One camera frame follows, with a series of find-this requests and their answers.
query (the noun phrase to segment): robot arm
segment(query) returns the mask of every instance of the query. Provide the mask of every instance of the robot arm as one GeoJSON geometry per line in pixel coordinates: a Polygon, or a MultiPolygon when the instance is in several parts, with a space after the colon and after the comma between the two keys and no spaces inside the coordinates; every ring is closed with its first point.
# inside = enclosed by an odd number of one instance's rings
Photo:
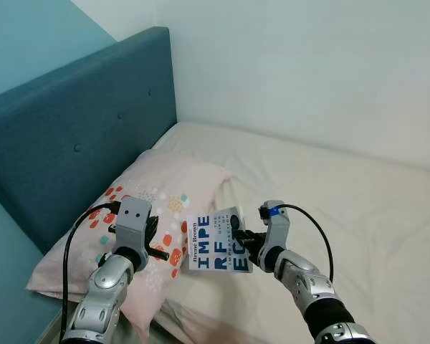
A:
{"type": "Polygon", "coordinates": [[[110,344],[120,306],[135,272],[145,268],[148,255],[167,260],[168,253],[150,248],[158,217],[150,217],[151,204],[127,197],[121,203],[116,225],[114,254],[104,255],[89,278],[87,294],[69,321],[61,343],[110,344]]]}
{"type": "Polygon", "coordinates": [[[315,344],[375,344],[365,328],[355,323],[336,294],[332,282],[316,266],[286,249],[290,220],[279,206],[266,201],[260,215],[267,233],[237,231],[237,241],[249,250],[250,260],[265,272],[274,272],[291,293],[315,344]]]}

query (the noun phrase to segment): wire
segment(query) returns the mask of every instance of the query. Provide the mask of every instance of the wire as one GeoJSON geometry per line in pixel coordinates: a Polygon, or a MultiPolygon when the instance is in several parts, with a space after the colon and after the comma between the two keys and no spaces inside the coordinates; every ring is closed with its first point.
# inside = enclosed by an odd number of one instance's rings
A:
{"type": "Polygon", "coordinates": [[[65,250],[64,250],[64,259],[62,261],[62,319],[60,323],[60,336],[59,336],[59,343],[62,342],[62,339],[65,334],[65,330],[67,329],[67,313],[68,313],[68,298],[69,298],[69,282],[68,282],[68,260],[69,260],[69,250],[70,250],[70,243],[72,242],[72,238],[75,235],[75,232],[77,231],[80,224],[93,212],[99,210],[99,209],[110,209],[115,210],[115,206],[117,206],[116,203],[105,203],[100,204],[98,206],[94,206],[88,211],[86,211],[82,216],[79,217],[79,219],[75,222],[72,229],[70,229],[69,236],[67,237],[67,242],[65,243],[65,250]]]}
{"type": "Polygon", "coordinates": [[[333,255],[331,253],[331,247],[330,242],[328,241],[327,236],[325,235],[325,232],[323,231],[322,227],[314,220],[314,218],[304,209],[301,209],[299,206],[293,206],[291,204],[280,204],[276,206],[275,208],[291,208],[294,210],[298,210],[300,213],[304,214],[318,229],[320,234],[322,235],[323,241],[325,242],[325,246],[327,247],[328,252],[328,260],[330,261],[330,281],[333,282],[333,255]]]}

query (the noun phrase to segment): fabric headboard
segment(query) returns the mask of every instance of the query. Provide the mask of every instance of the fabric headboard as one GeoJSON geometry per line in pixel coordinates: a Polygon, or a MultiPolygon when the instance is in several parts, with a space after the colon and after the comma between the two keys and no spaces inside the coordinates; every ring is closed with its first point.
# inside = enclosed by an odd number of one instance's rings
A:
{"type": "Polygon", "coordinates": [[[174,123],[167,28],[0,95],[0,202],[45,253],[174,123]]]}

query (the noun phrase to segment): pink pillow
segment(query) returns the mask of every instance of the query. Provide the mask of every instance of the pink pillow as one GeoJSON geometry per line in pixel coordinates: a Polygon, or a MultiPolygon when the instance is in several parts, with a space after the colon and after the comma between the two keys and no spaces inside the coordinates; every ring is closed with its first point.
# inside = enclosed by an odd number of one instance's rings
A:
{"type": "MultiPolygon", "coordinates": [[[[147,150],[117,178],[93,204],[134,196],[152,203],[151,215],[158,215],[158,230],[150,243],[170,254],[167,262],[150,257],[146,268],[135,273],[121,310],[146,342],[153,316],[159,311],[166,288],[174,279],[186,255],[186,216],[209,209],[216,190],[231,175],[219,166],[167,153],[147,150]]],[[[79,302],[87,280],[97,269],[101,256],[110,252],[115,235],[108,226],[115,215],[97,211],[78,228],[69,255],[69,300],[79,302]]],[[[35,267],[27,289],[61,298],[62,256],[65,234],[35,267]]]]}

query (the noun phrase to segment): white bed sheet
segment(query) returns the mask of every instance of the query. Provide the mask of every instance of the white bed sheet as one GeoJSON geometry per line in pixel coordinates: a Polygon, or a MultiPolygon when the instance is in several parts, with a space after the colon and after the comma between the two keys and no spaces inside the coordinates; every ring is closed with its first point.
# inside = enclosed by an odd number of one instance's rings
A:
{"type": "MultiPolygon", "coordinates": [[[[310,212],[331,243],[334,285],[355,320],[383,344],[430,343],[430,172],[210,125],[179,123],[156,144],[224,166],[236,177],[215,208],[281,199],[310,212]]],[[[288,248],[328,274],[322,238],[289,211],[288,248]]],[[[184,343],[313,343],[290,293],[252,274],[183,265],[156,320],[184,343]]]]}

